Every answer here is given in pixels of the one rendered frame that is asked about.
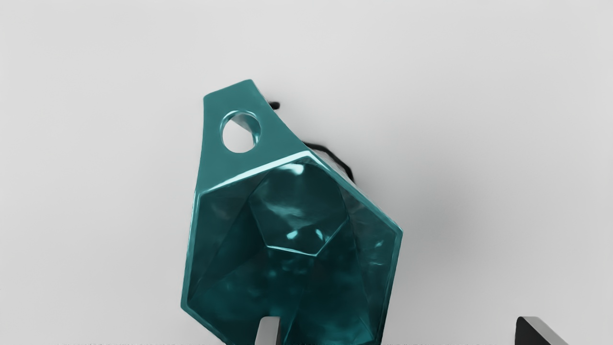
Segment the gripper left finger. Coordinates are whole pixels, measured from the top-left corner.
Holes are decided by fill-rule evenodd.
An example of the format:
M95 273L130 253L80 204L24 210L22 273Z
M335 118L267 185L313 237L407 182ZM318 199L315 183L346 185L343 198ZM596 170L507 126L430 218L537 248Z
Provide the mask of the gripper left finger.
M282 345L280 317L266 316L260 320L255 345Z

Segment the teal faceted mug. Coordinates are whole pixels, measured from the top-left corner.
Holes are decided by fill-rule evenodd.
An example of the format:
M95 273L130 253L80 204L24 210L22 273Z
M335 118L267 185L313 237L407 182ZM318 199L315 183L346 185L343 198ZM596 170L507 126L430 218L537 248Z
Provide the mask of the teal faceted mug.
M244 80L204 96L181 308L224 345L383 345L402 229Z

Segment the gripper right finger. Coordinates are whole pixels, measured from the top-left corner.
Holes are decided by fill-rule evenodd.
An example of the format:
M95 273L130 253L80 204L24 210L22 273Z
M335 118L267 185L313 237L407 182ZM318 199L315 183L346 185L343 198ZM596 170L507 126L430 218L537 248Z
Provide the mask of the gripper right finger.
M541 318L521 316L515 323L515 345L569 345Z

